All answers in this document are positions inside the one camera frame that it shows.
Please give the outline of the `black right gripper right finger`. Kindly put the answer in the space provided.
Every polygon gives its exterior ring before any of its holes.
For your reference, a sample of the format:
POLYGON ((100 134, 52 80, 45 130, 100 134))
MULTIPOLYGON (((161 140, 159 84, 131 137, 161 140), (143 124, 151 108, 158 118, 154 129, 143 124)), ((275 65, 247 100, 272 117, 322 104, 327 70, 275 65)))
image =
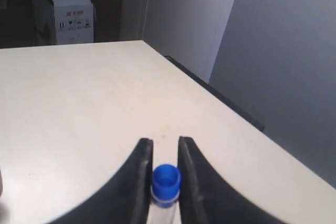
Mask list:
POLYGON ((224 180, 191 137, 179 138, 177 166, 182 223, 281 223, 224 180))

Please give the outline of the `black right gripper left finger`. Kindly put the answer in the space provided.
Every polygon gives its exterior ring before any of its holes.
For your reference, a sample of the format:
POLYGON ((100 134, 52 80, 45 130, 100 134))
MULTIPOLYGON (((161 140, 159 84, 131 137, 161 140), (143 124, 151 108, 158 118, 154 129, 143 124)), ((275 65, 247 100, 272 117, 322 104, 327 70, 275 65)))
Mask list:
POLYGON ((101 189, 52 223, 146 223, 152 168, 153 141, 141 138, 101 189))

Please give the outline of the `person's bare hand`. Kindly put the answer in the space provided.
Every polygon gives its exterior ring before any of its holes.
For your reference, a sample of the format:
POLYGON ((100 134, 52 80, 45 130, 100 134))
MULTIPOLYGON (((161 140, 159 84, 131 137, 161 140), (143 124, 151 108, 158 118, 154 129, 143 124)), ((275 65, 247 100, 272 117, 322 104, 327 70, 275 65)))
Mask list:
POLYGON ((3 177, 2 177, 2 172, 0 170, 0 196, 3 193, 3 177))

